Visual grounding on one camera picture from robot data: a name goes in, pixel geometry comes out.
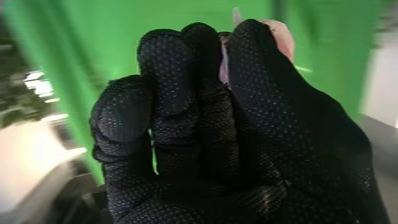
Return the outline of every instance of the white surface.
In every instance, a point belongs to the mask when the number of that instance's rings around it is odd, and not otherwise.
[[[377,33],[364,98],[364,114],[398,128],[398,3],[386,10]]]
[[[9,212],[55,166],[82,150],[66,151],[44,122],[0,130],[0,213]]]
[[[366,89],[364,114],[396,127],[398,122],[398,30],[375,50]]]

